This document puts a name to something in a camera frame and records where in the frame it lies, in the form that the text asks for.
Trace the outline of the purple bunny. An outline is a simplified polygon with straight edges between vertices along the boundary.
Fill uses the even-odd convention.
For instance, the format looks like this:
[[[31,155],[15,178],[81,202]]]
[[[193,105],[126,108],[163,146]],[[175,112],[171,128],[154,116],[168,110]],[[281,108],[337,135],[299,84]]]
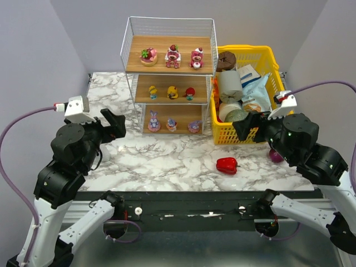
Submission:
[[[161,124],[160,124],[159,120],[157,119],[157,112],[151,110],[150,115],[151,115],[151,118],[149,120],[147,128],[150,132],[158,132],[158,130],[160,130],[160,128],[161,128]]]

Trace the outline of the purple bunny figure toy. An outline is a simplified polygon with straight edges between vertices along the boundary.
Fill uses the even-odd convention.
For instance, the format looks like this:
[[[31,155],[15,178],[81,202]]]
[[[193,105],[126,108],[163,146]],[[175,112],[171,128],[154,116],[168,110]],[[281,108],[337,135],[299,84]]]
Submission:
[[[188,123],[187,125],[187,129],[190,133],[198,133],[200,131],[200,126],[202,124],[201,120],[196,120],[196,121],[192,121],[190,123]]]

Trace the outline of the purple bunny donut toy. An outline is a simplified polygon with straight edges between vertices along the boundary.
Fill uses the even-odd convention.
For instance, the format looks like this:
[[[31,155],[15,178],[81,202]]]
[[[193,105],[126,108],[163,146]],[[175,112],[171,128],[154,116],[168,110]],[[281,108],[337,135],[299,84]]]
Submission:
[[[168,118],[166,127],[169,131],[175,132],[177,130],[177,122],[172,118]]]

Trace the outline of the yellow duck toy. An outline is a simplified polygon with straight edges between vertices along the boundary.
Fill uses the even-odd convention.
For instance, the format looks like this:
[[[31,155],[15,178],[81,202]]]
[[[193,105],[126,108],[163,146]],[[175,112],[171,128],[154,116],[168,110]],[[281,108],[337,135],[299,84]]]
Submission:
[[[178,98],[178,90],[175,86],[169,86],[167,89],[167,98],[174,100]]]

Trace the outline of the red strawberry toy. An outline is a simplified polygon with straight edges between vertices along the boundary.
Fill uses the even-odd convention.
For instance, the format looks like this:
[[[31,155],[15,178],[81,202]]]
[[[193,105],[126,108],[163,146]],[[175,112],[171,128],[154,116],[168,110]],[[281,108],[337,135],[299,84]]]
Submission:
[[[186,89],[183,97],[186,98],[188,101],[192,101],[194,99],[195,89],[193,87],[189,87]]]

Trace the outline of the pink strawberry cake toy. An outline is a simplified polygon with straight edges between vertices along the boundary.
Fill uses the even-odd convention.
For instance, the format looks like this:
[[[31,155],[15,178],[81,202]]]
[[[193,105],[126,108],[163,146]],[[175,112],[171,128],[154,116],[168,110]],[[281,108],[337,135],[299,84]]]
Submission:
[[[140,54],[140,61],[143,66],[154,66],[158,61],[157,51],[152,47],[142,50]]]

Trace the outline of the pink bear strawberry toy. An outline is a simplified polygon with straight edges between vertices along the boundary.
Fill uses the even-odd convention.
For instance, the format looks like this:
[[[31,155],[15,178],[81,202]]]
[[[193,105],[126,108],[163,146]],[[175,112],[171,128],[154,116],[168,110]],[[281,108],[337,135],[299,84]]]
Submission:
[[[170,68],[173,67],[175,69],[180,68],[181,64],[181,54],[178,50],[178,46],[176,44],[172,44],[165,54],[165,66]]]

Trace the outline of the pink bear cake toy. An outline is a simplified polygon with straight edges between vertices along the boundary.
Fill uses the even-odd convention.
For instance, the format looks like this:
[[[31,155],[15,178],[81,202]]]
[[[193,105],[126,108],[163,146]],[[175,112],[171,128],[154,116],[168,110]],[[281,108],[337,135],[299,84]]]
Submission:
[[[198,70],[203,66],[203,56],[204,51],[202,47],[198,47],[191,52],[191,60],[190,60],[190,67],[195,70]]]

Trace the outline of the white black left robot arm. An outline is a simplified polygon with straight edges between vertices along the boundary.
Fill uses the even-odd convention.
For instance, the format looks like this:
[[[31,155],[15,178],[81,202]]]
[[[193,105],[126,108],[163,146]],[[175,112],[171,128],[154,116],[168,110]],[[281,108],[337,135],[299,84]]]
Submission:
[[[95,157],[102,154],[100,145],[126,135],[124,115],[115,115],[107,108],[100,113],[108,126],[97,117],[84,124],[65,119],[51,141],[53,158],[38,174],[34,203],[8,183],[30,208],[33,219],[22,250],[7,261],[7,266],[70,266],[78,247],[96,228],[114,215],[124,215],[123,198],[106,191],[92,210],[61,231],[65,214],[92,171]]]

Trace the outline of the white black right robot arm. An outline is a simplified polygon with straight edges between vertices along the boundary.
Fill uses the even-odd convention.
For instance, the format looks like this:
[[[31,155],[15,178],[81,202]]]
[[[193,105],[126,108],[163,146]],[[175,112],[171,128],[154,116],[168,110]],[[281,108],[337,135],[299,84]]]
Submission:
[[[254,142],[267,142],[290,167],[330,200],[336,211],[317,209],[280,192],[266,189],[257,201],[260,213],[287,217],[318,230],[340,250],[355,254],[355,189],[348,165],[335,149],[317,143],[319,126],[304,114],[269,118],[269,113],[251,112],[242,121],[233,122],[240,140],[252,128]]]

